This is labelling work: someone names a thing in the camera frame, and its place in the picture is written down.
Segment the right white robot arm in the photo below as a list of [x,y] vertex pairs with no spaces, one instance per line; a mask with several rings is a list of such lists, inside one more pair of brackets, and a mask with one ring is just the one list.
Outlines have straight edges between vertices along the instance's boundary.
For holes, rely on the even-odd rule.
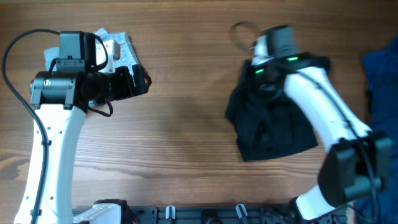
[[282,70],[284,92],[318,132],[327,151],[316,186],[294,199],[294,218],[316,222],[348,203],[389,187],[392,139],[374,132],[347,107],[328,78],[326,57],[298,52],[292,28],[265,30],[267,64]]

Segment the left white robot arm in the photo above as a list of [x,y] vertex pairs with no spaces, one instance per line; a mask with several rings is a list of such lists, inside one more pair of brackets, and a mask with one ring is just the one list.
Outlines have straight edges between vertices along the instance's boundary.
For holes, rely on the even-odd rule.
[[[139,65],[108,68],[116,56],[101,38],[82,31],[60,32],[59,55],[30,83],[34,142],[16,223],[132,223],[123,200],[100,200],[80,217],[72,213],[72,177],[81,128],[99,105],[143,95],[152,83]],[[96,50],[104,50],[97,61]]]

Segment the black shorts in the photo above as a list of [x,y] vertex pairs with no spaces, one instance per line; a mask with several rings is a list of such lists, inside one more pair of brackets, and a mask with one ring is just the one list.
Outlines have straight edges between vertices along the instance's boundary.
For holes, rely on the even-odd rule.
[[277,159],[318,146],[301,109],[284,93],[261,90],[251,71],[251,61],[245,60],[225,111],[243,161]]

